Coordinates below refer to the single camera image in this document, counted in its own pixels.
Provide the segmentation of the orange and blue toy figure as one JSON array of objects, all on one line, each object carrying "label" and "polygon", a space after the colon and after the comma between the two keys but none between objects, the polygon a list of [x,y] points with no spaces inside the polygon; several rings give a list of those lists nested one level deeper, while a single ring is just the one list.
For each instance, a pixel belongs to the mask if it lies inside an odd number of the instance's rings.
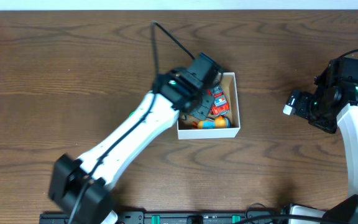
[{"label": "orange and blue toy figure", "polygon": [[230,128],[230,120],[225,116],[218,116],[216,118],[207,118],[204,121],[192,122],[192,129],[224,129]]}]

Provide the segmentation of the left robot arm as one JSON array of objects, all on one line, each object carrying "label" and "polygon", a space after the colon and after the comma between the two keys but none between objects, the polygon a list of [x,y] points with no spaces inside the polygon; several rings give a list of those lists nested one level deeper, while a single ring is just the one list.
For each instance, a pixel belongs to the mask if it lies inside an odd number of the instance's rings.
[{"label": "left robot arm", "polygon": [[204,53],[192,64],[158,73],[135,111],[106,139],[76,159],[67,154],[54,165],[48,196],[69,223],[116,223],[111,191],[129,164],[182,113],[200,105],[220,66]]}]

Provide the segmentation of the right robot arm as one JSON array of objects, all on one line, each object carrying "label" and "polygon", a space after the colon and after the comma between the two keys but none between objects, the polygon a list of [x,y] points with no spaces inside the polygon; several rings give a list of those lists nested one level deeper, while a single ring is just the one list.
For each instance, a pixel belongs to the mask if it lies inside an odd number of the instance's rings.
[{"label": "right robot arm", "polygon": [[305,223],[358,223],[358,59],[331,60],[315,77],[314,93],[293,90],[283,113],[297,115],[326,133],[340,131],[347,164],[348,197],[327,210],[292,205],[290,215],[305,216]]}]

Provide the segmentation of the red toy fire truck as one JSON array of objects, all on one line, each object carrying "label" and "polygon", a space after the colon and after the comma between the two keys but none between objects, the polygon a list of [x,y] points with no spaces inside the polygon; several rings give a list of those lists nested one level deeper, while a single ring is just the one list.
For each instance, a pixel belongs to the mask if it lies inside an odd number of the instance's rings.
[{"label": "red toy fire truck", "polygon": [[211,115],[215,117],[223,116],[230,111],[229,103],[220,85],[216,85],[214,88],[208,90],[207,94],[214,97],[210,111]]}]

